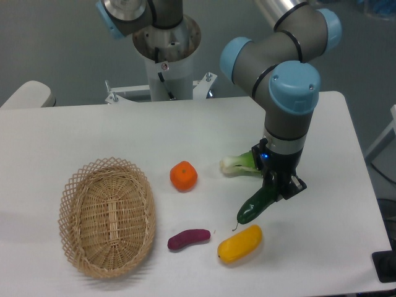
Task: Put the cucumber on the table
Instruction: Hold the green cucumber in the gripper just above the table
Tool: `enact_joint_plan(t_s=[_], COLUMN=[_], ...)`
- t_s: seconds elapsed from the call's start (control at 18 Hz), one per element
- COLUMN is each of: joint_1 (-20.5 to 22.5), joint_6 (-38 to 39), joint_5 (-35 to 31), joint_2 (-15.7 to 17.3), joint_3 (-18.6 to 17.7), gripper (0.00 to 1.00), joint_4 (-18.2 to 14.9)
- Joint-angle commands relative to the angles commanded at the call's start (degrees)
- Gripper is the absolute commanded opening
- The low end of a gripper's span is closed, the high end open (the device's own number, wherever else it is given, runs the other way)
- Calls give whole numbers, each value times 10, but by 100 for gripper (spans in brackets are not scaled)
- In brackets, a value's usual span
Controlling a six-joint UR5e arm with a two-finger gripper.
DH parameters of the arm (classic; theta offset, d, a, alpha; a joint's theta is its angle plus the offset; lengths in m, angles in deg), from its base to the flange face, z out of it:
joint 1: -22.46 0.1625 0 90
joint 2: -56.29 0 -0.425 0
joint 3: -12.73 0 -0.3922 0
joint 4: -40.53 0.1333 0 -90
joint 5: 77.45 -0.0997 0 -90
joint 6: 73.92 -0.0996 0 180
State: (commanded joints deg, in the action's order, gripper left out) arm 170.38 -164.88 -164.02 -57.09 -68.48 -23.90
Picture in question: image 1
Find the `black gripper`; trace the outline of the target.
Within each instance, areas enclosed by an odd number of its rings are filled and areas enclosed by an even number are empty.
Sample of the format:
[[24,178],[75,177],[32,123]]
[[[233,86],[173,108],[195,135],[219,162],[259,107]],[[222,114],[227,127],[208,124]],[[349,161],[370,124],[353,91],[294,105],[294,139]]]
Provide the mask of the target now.
[[254,164],[263,177],[263,189],[266,198],[279,197],[288,200],[307,188],[306,183],[296,174],[303,149],[294,153],[277,153],[268,148],[266,138],[260,140],[251,149]]

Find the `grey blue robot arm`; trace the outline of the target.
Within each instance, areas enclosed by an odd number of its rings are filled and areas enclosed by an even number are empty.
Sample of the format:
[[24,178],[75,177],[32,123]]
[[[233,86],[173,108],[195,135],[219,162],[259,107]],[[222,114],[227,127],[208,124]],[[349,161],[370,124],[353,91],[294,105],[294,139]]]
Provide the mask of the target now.
[[[342,26],[335,13],[315,10],[307,1],[257,1],[257,6],[273,33],[260,42],[231,40],[220,69],[265,110],[254,161],[275,199],[289,199],[306,188],[296,167],[321,84],[310,61],[339,44]],[[201,34],[182,1],[98,1],[96,7],[112,36],[132,37],[145,60],[153,101],[192,98],[191,59]]]

